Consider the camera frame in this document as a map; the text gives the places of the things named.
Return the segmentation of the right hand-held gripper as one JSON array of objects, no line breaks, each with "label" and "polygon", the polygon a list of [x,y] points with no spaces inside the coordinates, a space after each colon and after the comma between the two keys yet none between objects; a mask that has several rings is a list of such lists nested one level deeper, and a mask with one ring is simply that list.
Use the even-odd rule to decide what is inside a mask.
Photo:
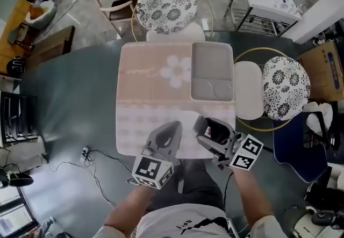
[{"label": "right hand-held gripper", "polygon": [[216,118],[199,116],[193,131],[196,132],[197,142],[214,154],[212,162],[221,170],[250,170],[264,146],[252,135],[235,132],[231,125]]}]

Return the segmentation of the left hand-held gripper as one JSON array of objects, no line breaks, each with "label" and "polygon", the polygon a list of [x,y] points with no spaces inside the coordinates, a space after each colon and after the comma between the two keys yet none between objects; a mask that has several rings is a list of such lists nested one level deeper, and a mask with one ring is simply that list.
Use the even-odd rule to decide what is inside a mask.
[{"label": "left hand-held gripper", "polygon": [[140,185],[162,189],[174,174],[177,165],[177,151],[182,137],[182,123],[171,121],[154,129],[147,139],[147,146],[142,147],[136,156],[132,177]]}]

